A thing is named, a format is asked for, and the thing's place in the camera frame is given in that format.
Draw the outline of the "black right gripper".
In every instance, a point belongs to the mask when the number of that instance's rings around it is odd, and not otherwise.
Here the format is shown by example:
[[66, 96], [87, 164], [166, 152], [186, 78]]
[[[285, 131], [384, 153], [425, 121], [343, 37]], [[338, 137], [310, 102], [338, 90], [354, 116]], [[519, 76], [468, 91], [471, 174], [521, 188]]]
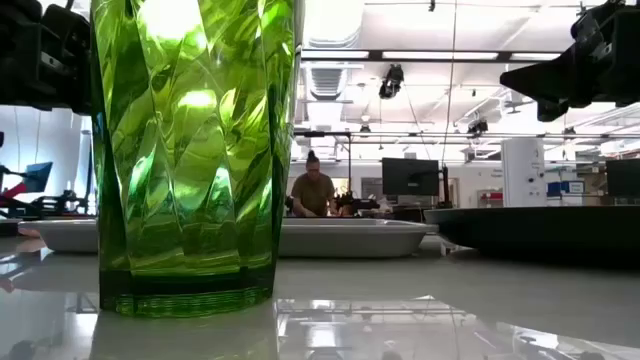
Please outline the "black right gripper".
[[574, 43], [553, 60], [503, 72], [500, 84], [537, 102], [537, 120], [553, 122], [593, 102], [639, 101], [639, 7], [606, 1], [570, 28]]

